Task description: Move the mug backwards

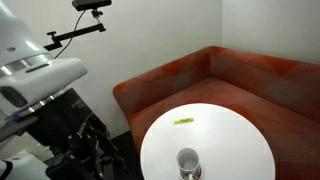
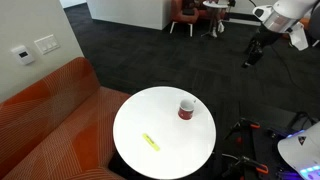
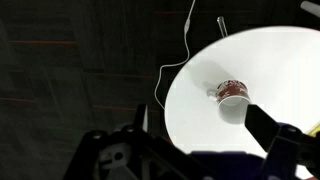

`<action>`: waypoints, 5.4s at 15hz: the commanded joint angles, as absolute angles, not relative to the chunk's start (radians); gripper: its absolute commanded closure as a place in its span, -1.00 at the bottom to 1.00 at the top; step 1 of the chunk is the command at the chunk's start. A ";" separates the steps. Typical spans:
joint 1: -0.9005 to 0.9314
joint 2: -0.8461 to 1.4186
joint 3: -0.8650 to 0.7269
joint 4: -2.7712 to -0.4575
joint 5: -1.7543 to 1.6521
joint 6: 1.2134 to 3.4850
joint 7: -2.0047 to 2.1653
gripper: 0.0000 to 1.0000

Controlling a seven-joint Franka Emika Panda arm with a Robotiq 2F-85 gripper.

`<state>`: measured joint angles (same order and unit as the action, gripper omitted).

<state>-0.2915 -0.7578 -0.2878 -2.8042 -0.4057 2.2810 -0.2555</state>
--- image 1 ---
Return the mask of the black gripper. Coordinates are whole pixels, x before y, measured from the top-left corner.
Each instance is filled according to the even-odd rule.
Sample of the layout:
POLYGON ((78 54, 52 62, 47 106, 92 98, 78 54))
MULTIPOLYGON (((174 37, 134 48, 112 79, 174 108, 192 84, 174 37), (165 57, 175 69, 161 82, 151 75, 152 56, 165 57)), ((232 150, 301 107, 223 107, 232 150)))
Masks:
POLYGON ((100 153, 108 150, 108 132, 74 89, 34 112, 38 121, 27 132, 48 146, 54 161, 46 169, 51 180, 104 180, 100 153))

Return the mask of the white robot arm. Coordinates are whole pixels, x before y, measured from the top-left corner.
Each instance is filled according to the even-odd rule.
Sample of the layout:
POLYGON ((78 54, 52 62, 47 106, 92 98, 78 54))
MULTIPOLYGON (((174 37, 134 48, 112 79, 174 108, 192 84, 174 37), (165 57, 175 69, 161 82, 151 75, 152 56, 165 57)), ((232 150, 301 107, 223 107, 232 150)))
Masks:
POLYGON ((97 23, 63 35, 52 43, 33 40, 27 25, 0 2, 0 99, 3 140, 27 132, 50 148, 54 161, 46 169, 52 180, 106 180, 106 163, 114 155, 107 128, 69 85, 87 74, 78 58, 50 54, 63 40, 105 27, 97 23))

